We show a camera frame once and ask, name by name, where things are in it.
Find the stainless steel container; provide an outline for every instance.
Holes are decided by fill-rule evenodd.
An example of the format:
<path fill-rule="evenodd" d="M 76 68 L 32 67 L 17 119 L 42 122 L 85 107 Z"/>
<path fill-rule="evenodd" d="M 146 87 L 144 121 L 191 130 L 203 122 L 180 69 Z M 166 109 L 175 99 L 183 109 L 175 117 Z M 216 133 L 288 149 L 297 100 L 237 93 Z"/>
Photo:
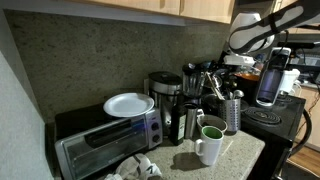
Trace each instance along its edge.
<path fill-rule="evenodd" d="M 191 139 L 197 124 L 198 106 L 196 104 L 186 104 L 185 108 L 187 109 L 187 116 L 184 138 Z"/>
<path fill-rule="evenodd" d="M 226 132 L 235 134 L 241 128 L 241 99 L 218 100 L 218 116 L 226 121 Z"/>
<path fill-rule="evenodd" d="M 160 109 L 163 135 L 168 136 L 171 126 L 171 111 L 176 104 L 177 91 L 181 90 L 182 79 L 171 72 L 159 71 L 149 74 L 149 95 L 155 107 Z"/>

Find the mug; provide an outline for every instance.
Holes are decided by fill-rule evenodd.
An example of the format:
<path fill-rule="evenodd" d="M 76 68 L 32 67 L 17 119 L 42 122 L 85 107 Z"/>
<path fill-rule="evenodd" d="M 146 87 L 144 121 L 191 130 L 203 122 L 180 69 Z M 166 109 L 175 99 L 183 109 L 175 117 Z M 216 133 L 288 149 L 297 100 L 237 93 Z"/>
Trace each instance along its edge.
<path fill-rule="evenodd" d="M 216 127 L 206 126 L 202 128 L 201 139 L 195 142 L 194 151 L 203 164 L 212 166 L 216 163 L 223 137 L 222 131 Z"/>
<path fill-rule="evenodd" d="M 228 128 L 226 121 L 219 118 L 218 116 L 213 116 L 209 114 L 201 114 L 197 118 L 198 130 L 201 132 L 202 128 L 205 126 L 217 127 L 224 134 Z"/>

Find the white plate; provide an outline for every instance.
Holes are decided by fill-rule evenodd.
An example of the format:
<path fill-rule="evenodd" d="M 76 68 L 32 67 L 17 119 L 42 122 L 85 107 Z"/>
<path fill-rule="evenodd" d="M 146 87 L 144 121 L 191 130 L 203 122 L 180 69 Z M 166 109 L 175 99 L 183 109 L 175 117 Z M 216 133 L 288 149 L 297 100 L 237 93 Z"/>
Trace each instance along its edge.
<path fill-rule="evenodd" d="M 110 98 L 103 110 L 115 117 L 133 117 L 148 112 L 153 105 L 153 99 L 145 94 L 125 93 Z"/>

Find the toaster oven door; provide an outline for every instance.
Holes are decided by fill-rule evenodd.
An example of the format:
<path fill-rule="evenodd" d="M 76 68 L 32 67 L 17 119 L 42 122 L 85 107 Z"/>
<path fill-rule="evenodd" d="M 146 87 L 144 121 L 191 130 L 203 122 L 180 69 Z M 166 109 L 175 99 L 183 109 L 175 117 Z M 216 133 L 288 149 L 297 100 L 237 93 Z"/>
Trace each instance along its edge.
<path fill-rule="evenodd" d="M 56 150 L 64 178 L 83 179 L 147 146 L 145 119 L 138 116 L 58 141 Z"/>

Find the robotic arm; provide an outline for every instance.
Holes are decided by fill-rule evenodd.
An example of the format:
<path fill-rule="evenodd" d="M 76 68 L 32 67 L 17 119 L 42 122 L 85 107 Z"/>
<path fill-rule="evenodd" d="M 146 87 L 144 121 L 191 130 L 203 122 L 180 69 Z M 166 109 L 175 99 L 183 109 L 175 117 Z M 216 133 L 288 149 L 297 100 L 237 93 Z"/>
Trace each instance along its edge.
<path fill-rule="evenodd" d="M 241 13 L 234 20 L 228 41 L 234 54 L 264 49 L 273 42 L 274 34 L 291 27 L 320 22 L 320 1 L 298 0 L 260 19 L 257 13 Z"/>

